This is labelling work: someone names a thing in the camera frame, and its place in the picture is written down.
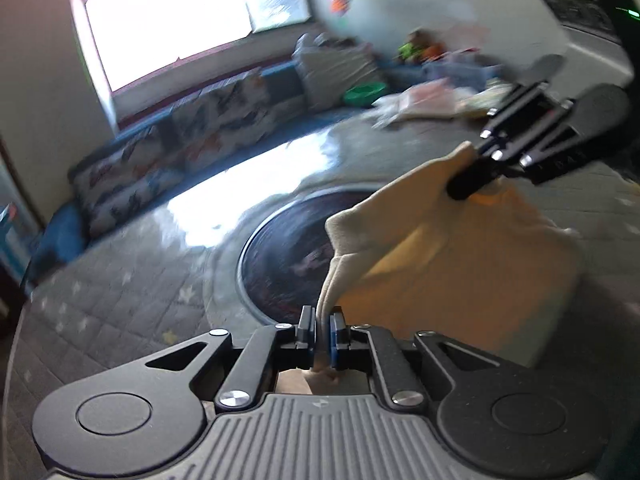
toy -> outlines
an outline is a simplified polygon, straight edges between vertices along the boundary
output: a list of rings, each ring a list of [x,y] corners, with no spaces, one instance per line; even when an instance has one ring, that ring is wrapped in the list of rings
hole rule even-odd
[[[331,0],[331,12],[344,16],[351,7],[351,0]]]
[[[442,43],[433,41],[423,28],[416,28],[409,34],[408,41],[398,49],[396,61],[400,64],[421,64],[440,57],[444,52]]]

towel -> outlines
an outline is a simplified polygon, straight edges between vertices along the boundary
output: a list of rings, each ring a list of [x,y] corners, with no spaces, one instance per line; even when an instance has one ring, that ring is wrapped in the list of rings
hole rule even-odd
[[[340,305],[350,325],[404,339],[435,330],[535,362],[574,288],[577,241],[504,178],[450,199],[448,181],[476,158],[465,142],[327,220],[335,256],[318,301],[320,345]]]

stuffed toy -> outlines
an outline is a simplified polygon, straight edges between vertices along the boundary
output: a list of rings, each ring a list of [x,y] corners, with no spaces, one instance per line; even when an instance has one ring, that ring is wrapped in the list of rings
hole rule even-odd
[[[396,61],[400,64],[421,64],[436,59],[446,51],[444,45],[433,41],[431,34],[423,28],[416,28],[409,34],[407,42],[398,49]]]

green light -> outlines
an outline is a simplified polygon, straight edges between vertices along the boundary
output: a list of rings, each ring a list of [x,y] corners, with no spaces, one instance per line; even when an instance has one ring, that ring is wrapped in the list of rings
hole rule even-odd
[[[626,12],[634,20],[638,20],[640,22],[640,12],[636,12],[635,10],[630,10],[630,9],[624,9],[623,7],[616,7],[616,9]]]

silver screw head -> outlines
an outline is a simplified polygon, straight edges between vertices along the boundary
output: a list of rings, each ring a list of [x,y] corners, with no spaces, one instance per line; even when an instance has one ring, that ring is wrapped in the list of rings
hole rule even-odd
[[[423,402],[424,396],[421,393],[411,390],[402,390],[401,392],[395,393],[394,396],[391,397],[391,400],[398,406],[417,406]]]
[[[231,390],[220,395],[220,404],[230,408],[240,408],[249,403],[251,397],[242,390]]]

